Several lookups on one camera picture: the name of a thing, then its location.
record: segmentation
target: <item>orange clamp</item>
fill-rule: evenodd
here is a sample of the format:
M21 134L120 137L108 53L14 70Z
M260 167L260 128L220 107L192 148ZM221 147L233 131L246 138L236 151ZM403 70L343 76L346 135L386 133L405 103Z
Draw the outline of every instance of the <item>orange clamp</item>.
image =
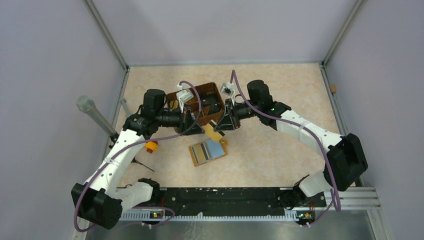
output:
M146 151L151 154L158 149L158 141L148 141L144 146L147 148Z

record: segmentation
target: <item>gray cylindrical rod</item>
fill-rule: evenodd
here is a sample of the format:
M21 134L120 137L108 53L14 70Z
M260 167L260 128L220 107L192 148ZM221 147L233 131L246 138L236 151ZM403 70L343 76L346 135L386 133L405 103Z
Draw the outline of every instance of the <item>gray cylindrical rod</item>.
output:
M99 127L101 127L101 129L107 133L107 135L114 137L118 134L112 125L106 120L106 118L99 112L99 110L96 108L96 105L94 104L93 99L91 99L89 96L82 95L78 97L76 100L76 105L81 112L90 116L90 118L93 119L94 122L97 123L97 125L99 125Z

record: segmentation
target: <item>yellow sponge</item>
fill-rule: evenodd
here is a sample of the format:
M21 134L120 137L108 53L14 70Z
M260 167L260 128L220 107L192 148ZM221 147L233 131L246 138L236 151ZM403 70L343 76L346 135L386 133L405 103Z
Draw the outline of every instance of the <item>yellow sponge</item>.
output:
M204 134L206 134L210 139L214 140L215 142L219 142L225 136L225 134L222 131L214 131L216 125L217 123L211 120L205 126L203 126L203 130Z

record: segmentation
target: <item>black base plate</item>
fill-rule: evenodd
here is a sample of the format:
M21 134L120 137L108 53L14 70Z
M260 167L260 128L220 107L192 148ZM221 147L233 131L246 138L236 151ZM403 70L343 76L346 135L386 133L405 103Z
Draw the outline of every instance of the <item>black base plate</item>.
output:
M140 206L167 207L177 216L283 216L285 209L279 197L291 191L287 187L203 187L160 188L152 200ZM323 193L310 198L315 207L325 207Z

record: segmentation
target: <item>small wooden block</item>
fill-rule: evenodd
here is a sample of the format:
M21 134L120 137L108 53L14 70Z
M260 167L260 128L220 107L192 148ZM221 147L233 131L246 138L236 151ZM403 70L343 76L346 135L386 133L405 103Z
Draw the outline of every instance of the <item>small wooden block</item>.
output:
M336 86L334 84L330 84L329 87L330 87L330 93L331 94L335 94L336 91L337 91Z

